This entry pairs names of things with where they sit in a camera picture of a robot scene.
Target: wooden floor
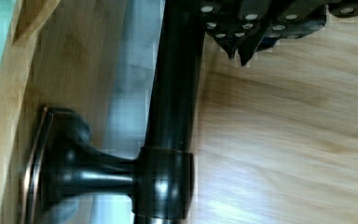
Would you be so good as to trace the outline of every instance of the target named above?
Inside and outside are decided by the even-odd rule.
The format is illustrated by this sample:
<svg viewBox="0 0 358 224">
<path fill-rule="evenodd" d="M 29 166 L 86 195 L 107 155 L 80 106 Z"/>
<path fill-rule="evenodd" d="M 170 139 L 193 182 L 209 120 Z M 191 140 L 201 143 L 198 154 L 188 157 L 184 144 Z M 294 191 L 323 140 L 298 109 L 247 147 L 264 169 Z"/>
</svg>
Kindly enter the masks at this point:
<svg viewBox="0 0 358 224">
<path fill-rule="evenodd" d="M 358 18 L 240 68 L 207 38 L 189 223 L 358 223 Z"/>
</svg>

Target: black metal pole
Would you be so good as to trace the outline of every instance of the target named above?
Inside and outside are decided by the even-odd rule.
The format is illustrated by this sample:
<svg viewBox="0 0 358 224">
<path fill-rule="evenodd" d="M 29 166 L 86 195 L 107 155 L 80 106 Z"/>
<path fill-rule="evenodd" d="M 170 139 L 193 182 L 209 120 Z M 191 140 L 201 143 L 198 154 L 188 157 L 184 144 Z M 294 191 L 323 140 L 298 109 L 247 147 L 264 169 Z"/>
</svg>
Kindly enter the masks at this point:
<svg viewBox="0 0 358 224">
<path fill-rule="evenodd" d="M 167 1 L 158 48 L 146 147 L 189 151 L 204 31 L 199 17 Z"/>
</svg>

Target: wood grain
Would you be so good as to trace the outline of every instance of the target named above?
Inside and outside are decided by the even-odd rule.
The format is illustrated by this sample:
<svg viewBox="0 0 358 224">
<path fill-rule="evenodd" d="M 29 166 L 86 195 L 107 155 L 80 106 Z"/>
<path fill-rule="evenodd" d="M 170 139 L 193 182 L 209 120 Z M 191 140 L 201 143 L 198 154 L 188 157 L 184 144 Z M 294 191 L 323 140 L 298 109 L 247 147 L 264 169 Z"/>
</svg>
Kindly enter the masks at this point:
<svg viewBox="0 0 358 224">
<path fill-rule="evenodd" d="M 40 108 L 74 109 L 99 147 L 113 86 L 126 1 L 40 3 L 16 5 L 0 67 L 0 223 L 16 223 L 20 173 Z"/>
<path fill-rule="evenodd" d="M 358 223 L 358 18 L 248 67 L 206 39 L 190 223 Z"/>
<path fill-rule="evenodd" d="M 6 224 L 16 221 L 19 171 L 41 105 L 74 109 L 101 145 L 125 8 L 38 2 L 17 4 L 0 67 Z M 322 31 L 282 40 L 245 68 L 209 37 L 204 51 L 188 221 L 358 223 L 358 18 L 329 18 Z"/>
</svg>

